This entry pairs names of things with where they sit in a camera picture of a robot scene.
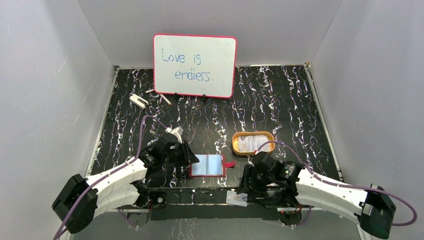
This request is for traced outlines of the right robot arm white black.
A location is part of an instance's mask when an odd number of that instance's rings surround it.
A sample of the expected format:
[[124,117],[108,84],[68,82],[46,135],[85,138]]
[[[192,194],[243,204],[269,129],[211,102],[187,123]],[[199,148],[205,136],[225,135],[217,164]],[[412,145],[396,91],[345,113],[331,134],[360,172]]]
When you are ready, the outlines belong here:
[[263,151],[245,165],[236,193],[246,194],[249,201],[270,197],[271,205],[318,207],[384,240],[390,236],[397,209],[379,185],[354,187],[308,170],[299,162],[281,162]]

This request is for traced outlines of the red leather card holder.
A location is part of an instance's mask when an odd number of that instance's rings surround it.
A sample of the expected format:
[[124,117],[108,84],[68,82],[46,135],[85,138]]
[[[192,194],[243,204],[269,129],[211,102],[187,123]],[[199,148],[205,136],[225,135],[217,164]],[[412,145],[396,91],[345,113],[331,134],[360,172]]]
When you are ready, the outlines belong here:
[[189,168],[190,177],[225,177],[228,168],[236,166],[236,161],[226,161],[223,154],[196,154],[198,162]]

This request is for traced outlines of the tan oval card tray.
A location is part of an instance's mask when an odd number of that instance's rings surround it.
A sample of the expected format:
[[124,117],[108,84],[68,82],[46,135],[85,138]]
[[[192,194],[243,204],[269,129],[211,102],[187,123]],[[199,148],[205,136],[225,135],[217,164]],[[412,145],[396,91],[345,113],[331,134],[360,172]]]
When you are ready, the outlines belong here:
[[274,136],[267,131],[236,132],[232,137],[232,149],[238,156],[252,156],[257,150],[271,153],[275,149]]

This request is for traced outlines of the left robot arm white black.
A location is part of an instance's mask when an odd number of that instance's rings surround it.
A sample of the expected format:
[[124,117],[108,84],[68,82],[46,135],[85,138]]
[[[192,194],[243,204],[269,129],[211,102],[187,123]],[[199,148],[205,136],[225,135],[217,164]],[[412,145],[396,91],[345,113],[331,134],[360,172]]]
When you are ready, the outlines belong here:
[[200,160],[185,140],[165,135],[145,148],[138,148],[134,157],[104,172],[69,178],[52,204],[52,210],[61,220],[54,239],[64,232],[75,234],[92,220],[110,210],[134,205],[144,208],[153,205],[154,197],[143,183],[150,173],[164,164],[187,167]]

